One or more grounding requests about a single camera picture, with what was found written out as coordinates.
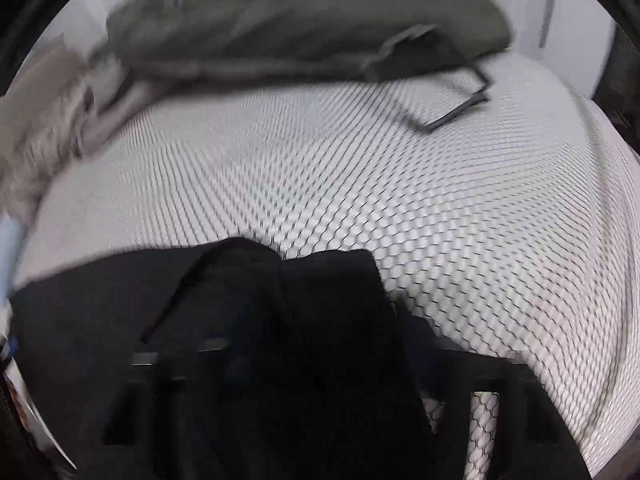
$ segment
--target patterned fabric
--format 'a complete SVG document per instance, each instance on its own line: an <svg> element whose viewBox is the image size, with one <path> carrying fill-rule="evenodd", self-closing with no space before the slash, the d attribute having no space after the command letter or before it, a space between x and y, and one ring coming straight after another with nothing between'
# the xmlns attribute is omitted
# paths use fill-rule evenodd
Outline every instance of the patterned fabric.
<svg viewBox="0 0 640 480"><path fill-rule="evenodd" d="M232 235L291 258L366 248L437 332L519 352L595 474L640 415L640 165L535 62L481 64L492 101L429 135L398 103L429 122L476 89L468 71L167 98L61 174L17 283ZM478 393L473 408L468 478L486 471L499 402Z"/></svg>

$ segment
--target bed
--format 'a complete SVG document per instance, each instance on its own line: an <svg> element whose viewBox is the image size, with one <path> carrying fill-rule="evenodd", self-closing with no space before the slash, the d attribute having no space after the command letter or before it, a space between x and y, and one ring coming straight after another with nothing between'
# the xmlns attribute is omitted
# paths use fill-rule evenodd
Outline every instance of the bed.
<svg viewBox="0 0 640 480"><path fill-rule="evenodd" d="M365 248L441 335L522 355L595 475L640 416L640 164L537 63L506 51L481 65L491 101L432 134L394 106L431 121L473 91L468 71L177 92L56 179L14 285L233 235L289 258ZM478 392L468 478L486 471L497 408Z"/></svg>

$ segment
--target honeycomb pattern fabric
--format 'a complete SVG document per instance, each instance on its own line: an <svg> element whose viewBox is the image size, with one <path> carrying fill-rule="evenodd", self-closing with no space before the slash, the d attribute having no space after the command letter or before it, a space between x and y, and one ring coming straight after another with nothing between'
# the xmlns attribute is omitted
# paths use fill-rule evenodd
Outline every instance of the honeycomb pattern fabric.
<svg viewBox="0 0 640 480"><path fill-rule="evenodd" d="M434 120L477 89L468 71L167 98L57 179L16 283L233 235L289 258L365 248L437 332L519 352L595 474L640 416L640 164L535 62L482 65L491 102L428 135L399 110ZM486 472L499 402L477 394L473 409L470 479Z"/></svg>

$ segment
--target light blue object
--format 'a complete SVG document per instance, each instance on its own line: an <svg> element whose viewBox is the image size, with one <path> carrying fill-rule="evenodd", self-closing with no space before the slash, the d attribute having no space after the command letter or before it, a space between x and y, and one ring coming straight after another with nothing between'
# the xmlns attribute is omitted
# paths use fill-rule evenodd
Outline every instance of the light blue object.
<svg viewBox="0 0 640 480"><path fill-rule="evenodd" d="M0 218L0 309L5 307L6 295L11 288L11 278L14 275L23 239L24 227L6 212L2 212Z"/></svg>

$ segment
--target light blue fabric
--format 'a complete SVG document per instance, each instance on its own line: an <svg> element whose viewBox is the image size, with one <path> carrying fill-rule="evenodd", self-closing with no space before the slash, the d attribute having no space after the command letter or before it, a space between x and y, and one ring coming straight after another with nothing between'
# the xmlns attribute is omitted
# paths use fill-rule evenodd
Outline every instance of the light blue fabric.
<svg viewBox="0 0 640 480"><path fill-rule="evenodd" d="M6 212L2 212L0 218L0 308L4 308L6 303L6 295L11 287L11 278L14 275L23 239L24 227Z"/></svg>

